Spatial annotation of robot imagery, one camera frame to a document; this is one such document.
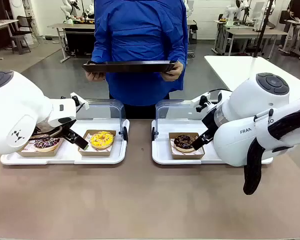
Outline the person's right hand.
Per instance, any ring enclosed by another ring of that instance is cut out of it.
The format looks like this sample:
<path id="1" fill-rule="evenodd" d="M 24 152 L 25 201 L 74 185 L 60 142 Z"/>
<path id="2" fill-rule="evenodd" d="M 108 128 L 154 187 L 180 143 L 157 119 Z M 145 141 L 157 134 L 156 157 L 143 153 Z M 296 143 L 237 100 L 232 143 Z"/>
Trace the person's right hand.
<path id="1" fill-rule="evenodd" d="M 89 82 L 102 82 L 106 79 L 104 72 L 85 72 L 85 76 Z"/>

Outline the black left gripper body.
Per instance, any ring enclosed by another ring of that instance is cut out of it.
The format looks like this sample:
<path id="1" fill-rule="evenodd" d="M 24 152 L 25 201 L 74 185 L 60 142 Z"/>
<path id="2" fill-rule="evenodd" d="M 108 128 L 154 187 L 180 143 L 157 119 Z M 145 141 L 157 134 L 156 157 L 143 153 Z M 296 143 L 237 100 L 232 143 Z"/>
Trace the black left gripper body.
<path id="1" fill-rule="evenodd" d="M 45 119 L 35 126 L 34 137 L 63 138 L 73 132 L 71 127 L 75 122 L 76 119 L 71 119 L 70 117 L 63 117 L 51 122 L 48 122 L 48 120 Z"/>

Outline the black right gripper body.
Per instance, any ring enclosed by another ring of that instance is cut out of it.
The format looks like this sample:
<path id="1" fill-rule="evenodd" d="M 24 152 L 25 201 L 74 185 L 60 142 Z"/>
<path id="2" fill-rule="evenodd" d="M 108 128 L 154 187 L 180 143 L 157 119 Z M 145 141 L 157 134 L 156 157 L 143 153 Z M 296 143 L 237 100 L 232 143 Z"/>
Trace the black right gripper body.
<path id="1" fill-rule="evenodd" d="M 207 112 L 206 116 L 201 120 L 207 128 L 207 130 L 203 133 L 204 137 L 213 137 L 218 129 L 214 118 L 216 109 L 217 107 L 214 106 L 211 110 Z"/>

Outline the person's left hand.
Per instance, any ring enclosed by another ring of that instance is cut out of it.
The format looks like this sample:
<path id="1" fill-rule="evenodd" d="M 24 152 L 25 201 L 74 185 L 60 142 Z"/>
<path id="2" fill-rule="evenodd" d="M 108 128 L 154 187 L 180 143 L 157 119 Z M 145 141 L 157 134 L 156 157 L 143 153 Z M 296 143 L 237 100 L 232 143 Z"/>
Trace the person's left hand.
<path id="1" fill-rule="evenodd" d="M 168 72 L 162 72 L 160 75 L 165 82 L 174 82 L 176 81 L 184 70 L 184 65 L 177 61 L 174 63 L 173 68 Z"/>

